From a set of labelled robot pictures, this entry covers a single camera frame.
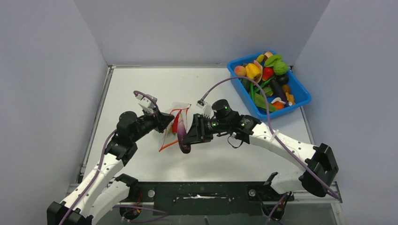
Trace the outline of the red toy chili pepper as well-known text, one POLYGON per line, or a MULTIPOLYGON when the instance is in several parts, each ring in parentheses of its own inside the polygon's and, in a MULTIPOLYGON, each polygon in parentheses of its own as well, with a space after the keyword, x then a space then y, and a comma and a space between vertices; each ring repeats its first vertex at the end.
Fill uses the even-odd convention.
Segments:
POLYGON ((176 135, 176 134, 177 134, 177 130, 178 130, 178 121, 179 121, 180 115, 181 115, 181 111, 179 111, 179 112, 177 113, 177 115, 175 116, 175 119, 174 119, 174 121, 173 121, 173 123, 172 123, 171 132, 172 132, 173 135, 176 135))

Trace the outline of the clear zip top bag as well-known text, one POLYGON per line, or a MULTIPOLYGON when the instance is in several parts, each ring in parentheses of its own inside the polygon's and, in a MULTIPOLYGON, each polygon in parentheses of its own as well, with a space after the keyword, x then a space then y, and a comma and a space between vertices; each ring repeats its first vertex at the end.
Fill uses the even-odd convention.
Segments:
POLYGON ((178 144, 178 122, 183 122, 184 127, 187 128, 187 114, 190 107, 190 103, 174 102, 171 105, 171 108, 166 111, 166 113, 173 115, 174 119, 168 124, 164 132, 160 135, 159 152, 170 146, 178 144))

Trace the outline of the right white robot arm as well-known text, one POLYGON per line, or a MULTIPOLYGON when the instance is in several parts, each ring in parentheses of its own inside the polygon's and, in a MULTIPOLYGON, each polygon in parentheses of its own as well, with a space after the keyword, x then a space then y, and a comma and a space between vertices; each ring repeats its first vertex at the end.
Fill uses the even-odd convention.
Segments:
POLYGON ((293 163, 297 169, 288 173, 274 172, 265 182, 264 194, 276 200, 287 192, 305 190, 317 197, 332 194, 331 184, 339 170, 332 149, 295 140, 273 130, 264 122, 234 111, 225 99, 212 105, 213 117, 196 113, 183 145, 208 143, 215 134, 229 135, 242 143, 262 147, 293 163))

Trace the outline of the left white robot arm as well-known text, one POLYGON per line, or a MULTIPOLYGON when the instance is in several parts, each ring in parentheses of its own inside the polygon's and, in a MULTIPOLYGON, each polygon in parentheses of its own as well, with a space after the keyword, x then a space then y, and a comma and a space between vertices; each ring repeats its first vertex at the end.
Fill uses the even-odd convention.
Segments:
POLYGON ((136 153, 137 141, 155 130, 162 133, 174 115, 157 112, 138 117, 127 111, 107 137, 100 159, 92 171, 60 203, 47 208, 49 225, 95 225, 121 200, 128 198, 137 180, 126 174, 116 177, 136 153))

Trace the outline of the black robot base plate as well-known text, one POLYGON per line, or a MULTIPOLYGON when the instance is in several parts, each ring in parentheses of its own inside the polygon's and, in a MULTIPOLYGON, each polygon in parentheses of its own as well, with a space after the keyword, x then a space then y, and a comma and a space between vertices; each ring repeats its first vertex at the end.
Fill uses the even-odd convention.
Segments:
POLYGON ((281 194, 263 181, 250 182, 143 182, 123 202, 151 203, 169 215, 213 216, 247 214, 261 216, 262 203, 277 202, 281 194))

